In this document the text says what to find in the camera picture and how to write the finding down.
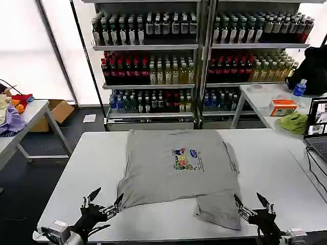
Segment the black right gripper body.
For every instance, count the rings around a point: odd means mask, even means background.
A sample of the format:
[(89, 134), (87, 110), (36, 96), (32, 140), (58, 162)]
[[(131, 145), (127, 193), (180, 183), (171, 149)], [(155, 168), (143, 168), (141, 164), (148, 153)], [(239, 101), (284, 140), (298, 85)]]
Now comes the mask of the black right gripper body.
[(258, 227), (257, 242), (280, 242), (281, 230), (275, 223), (276, 216), (259, 216), (255, 214), (249, 218), (249, 223)]

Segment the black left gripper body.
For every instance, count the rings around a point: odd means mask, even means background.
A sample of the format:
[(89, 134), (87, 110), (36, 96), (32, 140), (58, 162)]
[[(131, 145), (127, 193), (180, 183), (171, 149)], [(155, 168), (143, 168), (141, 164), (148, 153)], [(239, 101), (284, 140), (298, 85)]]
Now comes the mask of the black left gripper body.
[(80, 208), (81, 217), (73, 225), (73, 231), (78, 234), (89, 234), (97, 223), (107, 221), (107, 215), (103, 213), (104, 206), (89, 204), (88, 207)]

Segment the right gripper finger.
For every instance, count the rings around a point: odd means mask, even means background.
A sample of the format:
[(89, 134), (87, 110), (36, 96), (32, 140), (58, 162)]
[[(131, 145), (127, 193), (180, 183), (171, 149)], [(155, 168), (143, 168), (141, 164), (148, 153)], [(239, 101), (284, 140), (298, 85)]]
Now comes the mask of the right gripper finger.
[(274, 211), (274, 204), (270, 203), (264, 196), (262, 196), (258, 192), (256, 193), (256, 195), (263, 206), (263, 209), (257, 209), (256, 213), (259, 216), (276, 216), (276, 213)]
[(248, 222), (249, 218), (251, 216), (253, 216), (253, 211), (250, 208), (248, 208), (247, 206), (245, 206), (236, 194), (234, 194), (233, 196), (235, 199), (235, 204), (236, 204), (237, 212), (238, 212), (239, 216)]

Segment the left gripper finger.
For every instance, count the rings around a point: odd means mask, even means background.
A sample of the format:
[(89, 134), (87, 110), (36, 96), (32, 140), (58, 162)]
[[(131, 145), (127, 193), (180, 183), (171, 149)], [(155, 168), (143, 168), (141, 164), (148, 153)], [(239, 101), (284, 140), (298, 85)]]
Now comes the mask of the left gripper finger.
[(97, 188), (96, 190), (92, 191), (87, 197), (83, 197), (83, 202), (81, 205), (81, 210), (85, 211), (88, 209), (97, 210), (101, 209), (101, 206), (96, 205), (93, 203), (93, 200), (97, 197), (101, 190), (101, 187)]
[(101, 221), (108, 221), (115, 217), (120, 212), (120, 205), (124, 194), (119, 195), (113, 205), (103, 207), (99, 210), (101, 215)]

